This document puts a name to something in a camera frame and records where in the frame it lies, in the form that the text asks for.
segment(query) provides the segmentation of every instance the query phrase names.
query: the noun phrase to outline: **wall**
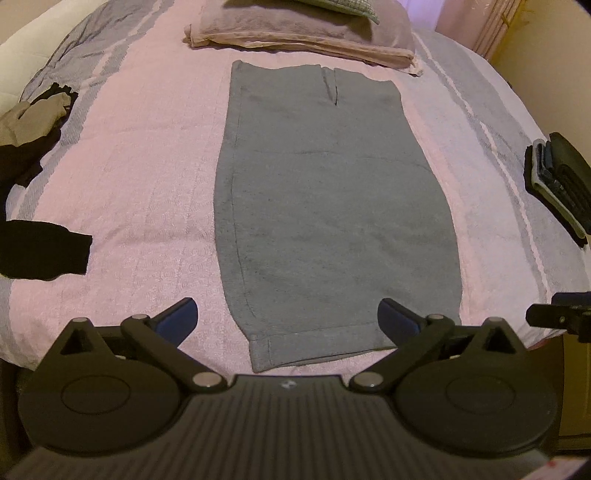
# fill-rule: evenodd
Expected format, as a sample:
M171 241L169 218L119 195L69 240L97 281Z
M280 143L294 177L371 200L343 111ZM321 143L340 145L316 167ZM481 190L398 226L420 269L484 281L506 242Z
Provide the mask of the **wall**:
M445 0L398 0L415 27L435 30Z
M0 0L0 44L59 0Z
M527 0L493 67L547 136L591 163L591 16L574 0Z

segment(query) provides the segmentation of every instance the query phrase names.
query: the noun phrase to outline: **folded pink sheet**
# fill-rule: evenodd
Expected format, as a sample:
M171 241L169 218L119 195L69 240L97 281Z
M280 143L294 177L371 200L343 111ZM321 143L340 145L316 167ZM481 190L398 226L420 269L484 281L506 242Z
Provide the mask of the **folded pink sheet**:
M305 50L420 75L406 10L396 0L372 0L372 5L379 25L289 0L208 0L196 8L184 32L194 48Z

